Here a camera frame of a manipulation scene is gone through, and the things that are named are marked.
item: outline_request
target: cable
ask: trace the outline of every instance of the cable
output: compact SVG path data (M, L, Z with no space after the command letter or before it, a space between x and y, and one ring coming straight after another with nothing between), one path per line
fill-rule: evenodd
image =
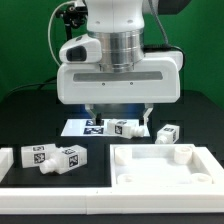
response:
M49 82L49 83L33 83L33 84L28 84L28 85L23 85L23 86L18 86L15 89L12 89L10 92L8 92L6 94L6 96L4 97L4 99L8 98L10 95L12 95L14 92L20 90L20 89L24 89L24 88L28 88L28 87L33 87L33 86L41 86L41 85L55 85L56 82Z
M44 81L43 85L40 85L40 86L37 88L37 90L41 90L41 89L42 89L45 85L47 85L49 82L52 82L52 81L54 81L54 80L56 80L56 79L57 79L56 76L47 79L46 81Z
M53 49L52 49L52 45L51 45L51 26L52 26L52 22L53 22L53 19L54 19L54 16L56 14L56 12L62 7L62 6L65 6L65 5L70 5L70 4L74 4L74 1L69 1L69 2L65 2L65 3L62 3L61 5L59 5L55 10L54 12L52 13L51 15L51 18L50 18L50 21L49 21L49 24L48 24L48 45L49 45L49 48L50 48L50 52L51 52L51 56L52 58L54 59L55 63L60 67L60 63L58 62L54 52L53 52Z
M152 0L148 0L148 2L149 2L149 6L150 6L150 9L151 9L152 15L153 15L153 17L154 17L154 19L155 19L155 21L156 21L156 23L157 23L161 33L162 33L162 35L163 35L164 42L165 42L165 44L169 45L169 40L168 40L166 31L165 31L165 29L164 29L164 27L163 27L163 25L162 25L162 23L161 23L161 21L160 21L160 19L158 17L158 14L155 11L155 8L153 6Z

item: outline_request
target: white block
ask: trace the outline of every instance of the white block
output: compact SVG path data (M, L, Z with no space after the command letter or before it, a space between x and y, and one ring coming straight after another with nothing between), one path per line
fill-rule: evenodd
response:
M0 182L8 173L14 162L12 148L2 148L0 150Z
M36 167L50 158L51 153L55 152L55 144L26 146L21 149L23 168Z

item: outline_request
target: black table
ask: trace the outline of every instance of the black table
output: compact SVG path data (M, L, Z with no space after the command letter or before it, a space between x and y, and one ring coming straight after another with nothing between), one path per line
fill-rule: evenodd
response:
M84 106L63 105L56 91L20 91L0 103L0 148L12 147L15 163L0 184L5 187L107 187L110 186L110 144L152 144L165 124L180 125L177 143L206 146L224 166L224 111L203 94L183 91L175 104L154 105L148 128L151 137L61 137L67 119L88 118ZM136 119L142 104L98 105L103 118ZM37 168L22 169L20 149L26 145L55 143L81 145L88 149L88 165L61 176L40 175ZM0 223L223 223L224 214L144 214L144 215L44 215L0 216Z

